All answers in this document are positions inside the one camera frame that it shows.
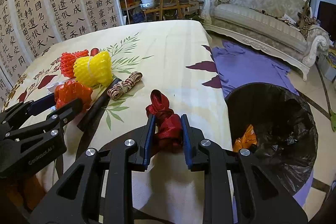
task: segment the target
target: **ornate white sofa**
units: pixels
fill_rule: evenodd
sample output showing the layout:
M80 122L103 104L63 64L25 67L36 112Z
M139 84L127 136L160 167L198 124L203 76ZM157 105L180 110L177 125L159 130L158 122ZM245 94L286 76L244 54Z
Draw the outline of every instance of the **ornate white sofa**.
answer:
M204 28L232 37L266 54L285 60L299 68L307 80L315 63L317 49L329 47L328 33L318 25L309 28L307 39L287 24L275 19L285 13L295 21L306 0L198 0ZM264 15L255 10L265 10Z

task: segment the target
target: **floral tablecloth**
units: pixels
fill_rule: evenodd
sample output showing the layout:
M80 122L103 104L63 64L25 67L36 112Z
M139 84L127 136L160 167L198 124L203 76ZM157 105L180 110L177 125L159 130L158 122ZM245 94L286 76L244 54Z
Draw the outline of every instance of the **floral tablecloth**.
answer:
M175 113L187 114L190 125L200 128L206 138L231 149L227 106L211 59L210 39L201 24L191 20L127 25L73 38L53 45L28 67L5 107L18 101L37 100L48 94L49 85L64 81L59 70L63 52L97 47L109 51L115 76L124 80L129 73L139 71L143 78L121 99L110 101L90 147L99 150L114 138L145 125L145 107L151 103L151 91L158 89L168 97ZM103 90L95 87L92 98L95 100ZM29 118L24 126L45 120L50 111ZM55 172L51 163L37 174L47 191L75 161L78 145L85 137L76 127L79 119L66 126L64 138L68 150L63 154L63 166L58 166ZM190 172L183 153L160 152L152 158L145 173L133 172L132 178L133 206L149 218L165 220L163 223L202 223L203 172Z

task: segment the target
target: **twine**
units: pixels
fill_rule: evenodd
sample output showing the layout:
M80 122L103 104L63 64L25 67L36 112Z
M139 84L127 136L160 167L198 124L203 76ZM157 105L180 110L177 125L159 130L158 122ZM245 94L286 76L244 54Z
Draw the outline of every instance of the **twine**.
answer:
M118 100L123 94L129 92L131 88L141 80L141 78L142 73L137 71L132 72L125 81L120 81L109 89L107 91L108 96L114 101Z

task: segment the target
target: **calligraphy scroll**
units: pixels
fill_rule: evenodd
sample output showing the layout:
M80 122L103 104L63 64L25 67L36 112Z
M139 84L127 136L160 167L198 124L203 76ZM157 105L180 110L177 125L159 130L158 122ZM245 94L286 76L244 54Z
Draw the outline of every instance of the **calligraphy scroll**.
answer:
M0 0L0 12L0 64L7 77L15 83L29 63L14 32L8 0Z
M0 107L2 108L6 102L6 98L11 93L12 86L0 70Z
M0 0L1 79L13 87L51 45L120 26L121 19L119 0Z

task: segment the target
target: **purple cloth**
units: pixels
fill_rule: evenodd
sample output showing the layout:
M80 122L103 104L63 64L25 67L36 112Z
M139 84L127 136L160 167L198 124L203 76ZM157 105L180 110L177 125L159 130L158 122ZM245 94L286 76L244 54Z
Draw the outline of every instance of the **purple cloth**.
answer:
M290 68L275 59L246 47L223 41L224 48L211 49L224 97L248 83L269 83L282 86L298 95L287 77Z

